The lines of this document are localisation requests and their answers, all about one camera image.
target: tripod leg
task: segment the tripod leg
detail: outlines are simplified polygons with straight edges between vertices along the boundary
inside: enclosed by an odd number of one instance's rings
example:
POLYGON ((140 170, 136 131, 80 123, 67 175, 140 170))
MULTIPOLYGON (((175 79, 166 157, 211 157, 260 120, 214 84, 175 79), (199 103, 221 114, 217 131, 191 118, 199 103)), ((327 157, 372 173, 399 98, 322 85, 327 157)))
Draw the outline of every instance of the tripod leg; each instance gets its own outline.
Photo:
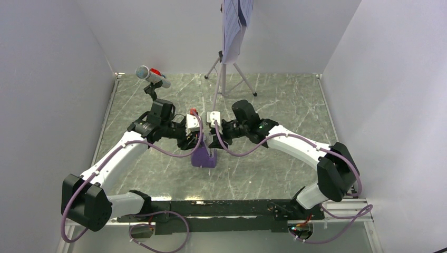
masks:
POLYGON ((222 69, 224 68, 223 65, 220 67, 219 71, 217 72, 217 82, 216 82, 216 89, 214 90, 214 97, 212 99, 212 111, 216 108, 216 99, 217 99, 217 93, 219 93, 219 84, 220 84, 220 78, 222 76, 222 69))
POLYGON ((220 80, 220 84, 221 84, 221 90, 222 90, 222 96, 225 96, 225 88, 226 88, 226 84, 227 84, 227 65, 226 64, 222 64, 222 67, 220 68, 221 73, 221 80, 220 80))
POLYGON ((214 69, 214 67, 216 67, 217 63, 219 62, 220 57, 217 57, 217 60, 214 62, 213 66, 211 67, 210 71, 208 71, 208 73, 204 76, 205 79, 208 79, 209 74, 211 74, 212 69, 214 69))
POLYGON ((256 91, 253 89, 253 87, 251 87, 251 85, 248 83, 247 78, 245 77, 245 75, 242 73, 242 71, 240 70, 240 68, 238 67, 238 65, 236 63, 233 63, 233 66, 236 68, 236 70, 239 72, 240 76, 242 76, 242 79, 244 80, 244 82, 247 84, 247 86, 250 88, 251 92, 253 93, 253 96, 257 96, 258 93, 256 93, 256 91))

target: microphone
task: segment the microphone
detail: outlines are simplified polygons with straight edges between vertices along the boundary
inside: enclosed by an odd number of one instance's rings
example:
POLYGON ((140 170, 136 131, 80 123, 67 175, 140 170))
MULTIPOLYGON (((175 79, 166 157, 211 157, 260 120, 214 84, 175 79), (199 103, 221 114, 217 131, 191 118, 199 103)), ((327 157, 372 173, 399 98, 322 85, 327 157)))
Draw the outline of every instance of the microphone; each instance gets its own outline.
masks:
POLYGON ((162 82, 161 86, 163 88, 169 88, 171 86, 171 82, 169 82, 168 80, 166 80, 162 76, 159 76, 159 75, 153 73, 146 66, 139 66, 139 67, 137 67, 137 69, 135 70, 135 74, 137 75, 137 77, 139 79, 144 79, 144 80, 146 80, 148 82, 151 82, 151 83, 158 83, 158 82, 161 81, 162 82))

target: table surface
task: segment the table surface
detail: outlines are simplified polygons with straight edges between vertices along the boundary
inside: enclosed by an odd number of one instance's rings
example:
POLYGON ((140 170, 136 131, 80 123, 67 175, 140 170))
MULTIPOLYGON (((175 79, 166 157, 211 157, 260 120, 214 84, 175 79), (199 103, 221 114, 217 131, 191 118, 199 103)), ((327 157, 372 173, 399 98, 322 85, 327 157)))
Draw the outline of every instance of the table surface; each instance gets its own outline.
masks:
MULTIPOLYGON (((322 241, 339 233, 346 222, 316 223, 309 241, 322 241)), ((185 233, 152 236, 141 241, 160 251, 170 251, 182 244, 185 233)), ((151 251, 129 242, 129 227, 108 226, 99 232, 88 231, 79 241, 70 245, 69 253, 149 253, 151 251)), ((193 232, 179 253, 295 253, 330 252, 373 253, 363 222, 355 222, 342 236, 327 244, 304 244, 294 241, 289 233, 270 231, 193 232)))
MULTIPOLYGON (((169 89, 157 89, 159 98, 172 101, 176 113, 197 108, 201 117, 211 111, 216 75, 208 80, 203 74, 168 75, 169 89)), ((312 140, 335 143, 335 134, 323 95, 313 74, 247 74, 256 89, 253 97, 244 84, 226 98, 219 95, 216 110, 225 120, 234 119, 231 105, 241 99, 253 104, 261 118, 269 118, 287 129, 312 140)), ((241 80, 238 74, 227 75, 227 88, 241 80)), ((152 100, 143 88, 148 83, 134 75, 120 79, 106 122, 97 160, 122 137, 130 123, 151 107, 152 100)), ((176 140, 162 139, 159 147, 184 153, 176 140)), ((254 147, 247 138, 235 139, 230 150, 247 151, 254 147)), ((232 157, 218 150, 216 168, 197 168, 190 158, 172 158, 149 149, 132 163, 116 182, 110 194, 140 190, 156 199, 224 200, 291 198, 301 187, 316 180, 316 171, 283 152, 260 147, 246 157, 232 157)))

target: red object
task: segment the red object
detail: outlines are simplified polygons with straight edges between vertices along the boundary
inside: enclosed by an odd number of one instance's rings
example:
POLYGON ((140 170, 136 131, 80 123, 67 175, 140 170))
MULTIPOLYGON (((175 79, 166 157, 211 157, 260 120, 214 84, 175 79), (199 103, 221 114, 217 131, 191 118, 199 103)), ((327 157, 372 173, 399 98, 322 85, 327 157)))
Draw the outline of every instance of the red object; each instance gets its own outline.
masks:
POLYGON ((150 69, 151 72, 157 74, 157 75, 161 75, 160 71, 156 70, 156 69, 150 69))
POLYGON ((197 113, 196 108, 191 108, 191 109, 189 109, 189 114, 194 115, 192 112, 195 112, 197 115, 199 115, 199 114, 197 113))

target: cable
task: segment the cable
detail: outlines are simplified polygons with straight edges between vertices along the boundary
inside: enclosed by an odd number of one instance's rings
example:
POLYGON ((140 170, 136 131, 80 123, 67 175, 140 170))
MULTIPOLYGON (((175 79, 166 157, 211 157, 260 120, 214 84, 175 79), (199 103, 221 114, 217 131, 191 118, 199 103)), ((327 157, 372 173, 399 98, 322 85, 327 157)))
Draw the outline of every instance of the cable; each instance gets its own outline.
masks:
POLYGON ((186 118, 183 114, 181 114, 181 113, 177 113, 176 115, 174 115, 174 116, 172 116, 170 119, 169 119, 169 121, 172 121, 173 119, 175 119, 177 116, 182 116, 183 118, 186 118))
MULTIPOLYGON (((274 137, 279 137, 279 136, 290 136, 290 137, 293 137, 293 138, 297 138, 297 139, 300 139, 300 140, 306 142, 307 144, 311 145, 313 148, 317 148, 317 145, 316 145, 315 143, 309 141, 307 138, 305 138, 305 137, 303 137, 303 136, 300 136, 300 135, 297 135, 297 134, 288 134, 288 135, 286 135, 285 133, 276 133, 276 134, 272 134, 272 135, 268 136, 267 138, 263 139, 263 140, 262 140, 261 142, 259 142, 253 149, 251 149, 251 150, 249 150, 249 151, 247 151, 247 152, 238 154, 238 153, 234 153, 234 152, 230 151, 230 150, 225 146, 224 142, 222 141, 222 137, 220 136, 219 125, 218 125, 217 120, 215 121, 215 129, 216 129, 216 136, 217 136, 217 139, 219 140, 219 143, 220 143, 220 145, 222 146, 222 148, 223 148, 225 151, 227 151, 229 154, 234 155, 234 156, 236 156, 236 157, 243 157, 243 156, 246 156, 246 155, 252 153, 253 151, 255 151, 258 147, 260 147, 260 146, 261 146, 262 144, 264 144, 266 141, 268 141, 268 140, 270 140, 270 139, 272 139, 272 138, 274 138, 274 137)), ((363 187, 362 187, 362 182, 360 181, 360 176, 358 175, 358 172, 357 172, 357 170, 355 169, 354 165, 353 165, 349 160, 347 160, 344 156, 342 156, 342 155, 340 155, 340 154, 338 154, 338 153, 336 153, 336 152, 334 152, 334 151, 327 150, 327 149, 324 149, 324 148, 320 148, 320 150, 323 151, 323 152, 326 152, 326 153, 328 153, 328 154, 331 154, 331 155, 333 155, 333 156, 335 156, 335 157, 340 158, 342 161, 344 161, 344 162, 348 165, 349 169, 352 171, 352 173, 354 174, 355 179, 356 179, 356 181, 357 181, 357 184, 358 184, 358 192, 357 192, 357 193, 354 193, 354 194, 349 194, 349 193, 348 193, 348 194, 346 194, 346 195, 347 195, 347 196, 352 196, 352 197, 357 197, 357 196, 359 196, 360 193, 361 193, 362 190, 363 190, 363 187)), ((346 226, 343 228, 343 230, 340 231, 335 237, 333 237, 333 238, 331 238, 331 239, 328 239, 328 240, 324 240, 324 241, 310 241, 310 242, 307 242, 307 243, 309 243, 309 244, 325 244, 325 243, 327 243, 327 242, 331 242, 331 241, 337 239, 339 236, 341 236, 341 235, 342 235, 342 234, 343 234, 343 233, 344 233, 344 232, 345 232, 345 231, 352 225, 352 223, 353 223, 358 217, 361 217, 361 216, 363 216, 363 215, 365 215, 365 214, 371 212, 371 209, 373 208, 373 205, 371 205, 371 204, 370 204, 370 205, 367 205, 367 206, 364 207, 362 210, 360 210, 360 211, 357 213, 357 215, 355 215, 355 216, 348 216, 348 217, 340 217, 340 216, 333 215, 333 214, 330 213, 328 210, 326 210, 322 205, 321 205, 321 208, 323 209, 323 211, 325 211, 328 215, 332 216, 333 218, 336 218, 336 219, 352 219, 352 220, 351 220, 351 221, 348 223, 348 225, 346 225, 346 226)), ((305 241, 306 241, 306 240, 301 240, 301 239, 299 239, 297 236, 294 236, 294 237, 295 237, 295 239, 298 239, 298 240, 300 240, 300 241, 302 241, 302 242, 305 242, 305 241)))
MULTIPOLYGON (((220 145, 222 146, 222 148, 223 148, 225 151, 227 151, 229 154, 231 154, 231 155, 233 155, 233 156, 236 156, 236 157, 243 157, 243 156, 246 156, 246 155, 252 153, 252 152, 255 151, 258 147, 260 147, 262 144, 264 144, 266 141, 268 141, 268 140, 270 140, 270 139, 272 139, 272 138, 274 138, 274 137, 278 137, 278 136, 286 136, 285 133, 275 133, 275 134, 272 134, 272 135, 266 137, 265 139, 263 139, 261 142, 259 142, 259 143, 258 143, 254 148, 252 148, 251 150, 249 150, 249 151, 247 151, 247 152, 244 152, 244 153, 237 154, 237 153, 234 153, 234 152, 232 152, 231 150, 229 150, 229 149, 225 146, 224 142, 222 141, 222 137, 220 136, 220 133, 219 133, 219 125, 217 124, 217 120, 215 121, 215 129, 216 129, 216 136, 217 136, 217 139, 219 140, 219 143, 220 143, 220 145)), ((305 138, 305 137, 303 137, 303 136, 301 136, 301 135, 291 134, 291 133, 290 133, 290 134, 288 134, 287 136, 289 136, 289 137, 293 137, 293 138, 297 138, 297 139, 300 139, 300 140, 306 142, 307 144, 311 145, 313 148, 317 148, 317 145, 316 145, 315 143, 311 142, 310 140, 308 140, 307 138, 305 138)), ((347 195, 347 196, 352 196, 352 197, 357 197, 357 196, 359 196, 360 193, 361 193, 362 190, 363 190, 363 187, 362 187, 362 182, 360 181, 360 176, 358 175, 358 172, 357 172, 357 170, 355 169, 354 165, 353 165, 348 159, 346 159, 344 156, 342 156, 342 155, 340 155, 340 154, 338 154, 338 153, 336 153, 336 152, 334 152, 334 151, 327 150, 327 149, 324 149, 324 148, 320 148, 320 150, 323 151, 323 152, 326 152, 326 153, 328 153, 328 154, 331 154, 331 155, 333 155, 333 156, 335 156, 335 157, 340 158, 342 161, 344 161, 344 162, 348 165, 349 169, 352 171, 352 173, 353 173, 354 176, 355 176, 355 180, 357 181, 357 184, 358 184, 358 191, 357 191, 357 193, 353 193, 353 194, 349 194, 349 193, 348 193, 348 194, 346 194, 346 195, 347 195)))
POLYGON ((153 251, 153 252, 156 252, 156 253, 175 253, 175 252, 179 251, 180 249, 182 249, 182 248, 186 245, 186 242, 188 241, 189 236, 190 236, 188 222, 186 221, 186 219, 185 219, 182 215, 180 215, 180 214, 178 214, 178 213, 176 213, 176 212, 173 212, 173 211, 159 211, 159 212, 148 213, 148 214, 146 214, 146 215, 135 215, 135 216, 136 216, 136 217, 145 217, 145 216, 150 216, 150 215, 158 215, 158 214, 161 214, 161 213, 171 213, 171 214, 173 214, 173 215, 178 216, 178 217, 184 222, 184 224, 185 224, 185 226, 186 226, 186 238, 184 239, 184 241, 183 241, 183 243, 180 245, 180 247, 178 247, 177 249, 175 249, 175 250, 173 250, 173 251, 159 251, 159 250, 153 249, 153 248, 147 246, 146 244, 143 244, 143 243, 141 243, 140 241, 138 241, 138 240, 136 240, 135 238, 133 238, 133 237, 132 237, 132 230, 133 230, 134 228, 136 228, 136 227, 149 227, 150 225, 148 225, 147 223, 136 224, 136 225, 132 226, 132 227, 129 229, 129 237, 130 237, 130 241, 133 241, 133 242, 135 242, 136 244, 138 244, 138 245, 140 245, 140 246, 142 246, 142 247, 144 247, 144 248, 146 248, 146 249, 149 249, 149 250, 151 250, 151 251, 153 251))
POLYGON ((309 223, 310 219, 312 218, 312 213, 309 214, 309 216, 307 217, 307 219, 303 222, 303 223, 298 223, 296 226, 297 227, 301 227, 307 223, 309 223))
POLYGON ((289 234, 291 234, 294 238, 295 238, 295 240, 299 240, 299 241, 301 241, 301 242, 303 242, 303 243, 306 243, 306 244, 326 244, 326 243, 328 243, 328 242, 331 242, 331 241, 333 241, 333 240, 335 240, 335 239, 337 239, 338 237, 340 237, 344 232, 346 232, 346 230, 354 223, 354 221, 358 218, 358 217, 361 217, 361 216, 364 216, 365 214, 367 214, 367 213, 369 213, 369 212, 371 212, 371 209, 373 209, 373 205, 371 205, 371 204, 369 204, 369 205, 367 205, 366 207, 364 207, 364 208, 362 208, 358 213, 357 213, 357 215, 355 215, 355 216, 352 216, 352 217, 354 217, 338 234, 336 234, 334 237, 332 237, 332 238, 330 238, 330 239, 326 239, 326 240, 323 240, 323 241, 307 241, 307 240, 303 240, 303 239, 300 239, 300 238, 298 238, 297 236, 295 236, 290 230, 289 230, 289 234))
MULTIPOLYGON (((197 113, 194 112, 194 111, 192 112, 192 114, 193 114, 194 116, 196 116, 197 118, 199 117, 199 116, 197 115, 197 113)), ((200 144, 202 143, 202 139, 203 139, 203 125, 202 125, 202 121, 199 120, 199 141, 197 142, 196 146, 192 149, 192 151, 189 152, 189 153, 187 153, 187 154, 173 154, 173 153, 171 153, 171 152, 162 150, 161 148, 159 148, 159 147, 155 146, 154 144, 149 143, 149 142, 147 142, 147 141, 140 141, 140 140, 128 141, 128 142, 126 142, 124 145, 120 145, 120 146, 118 146, 115 150, 113 150, 113 151, 112 151, 112 152, 111 152, 111 153, 104 159, 104 161, 98 166, 97 171, 100 172, 100 171, 105 167, 105 165, 106 165, 106 164, 107 164, 107 163, 108 163, 108 162, 109 162, 109 161, 110 161, 110 160, 111 160, 111 159, 112 159, 112 158, 113 158, 113 157, 114 157, 114 156, 115 156, 121 149, 124 148, 123 146, 127 147, 127 146, 130 145, 130 144, 140 143, 140 144, 145 144, 145 145, 147 145, 147 146, 149 146, 149 147, 151 147, 151 148, 154 148, 154 149, 156 149, 156 150, 162 152, 163 154, 167 154, 167 155, 169 155, 169 156, 171 156, 171 157, 183 158, 183 157, 188 157, 188 156, 192 155, 192 154, 194 153, 194 151, 196 151, 196 150, 199 148, 200 144)), ((93 173, 92 173, 92 174, 91 174, 91 175, 90 175, 90 176, 89 176, 89 177, 88 177, 88 178, 81 184, 81 186, 79 186, 79 188, 74 192, 73 196, 70 198, 70 200, 69 200, 67 206, 65 207, 64 213, 62 214, 62 221, 61 221, 61 236, 62 236, 62 239, 63 239, 64 241, 68 242, 68 243, 72 243, 72 242, 75 242, 75 241, 79 240, 79 238, 82 237, 82 236, 85 234, 85 232, 87 232, 87 230, 88 230, 88 228, 85 228, 84 230, 82 230, 82 232, 81 232, 76 238, 74 238, 74 239, 69 239, 69 238, 67 237, 67 235, 65 234, 65 222, 66 222, 66 220, 67 220, 67 216, 68 216, 69 210, 70 210, 71 205, 73 204, 74 200, 75 200, 76 197, 79 195, 79 193, 82 191, 82 189, 84 189, 84 187, 85 187, 90 181, 93 180, 94 177, 96 177, 96 171, 93 172, 93 173)))

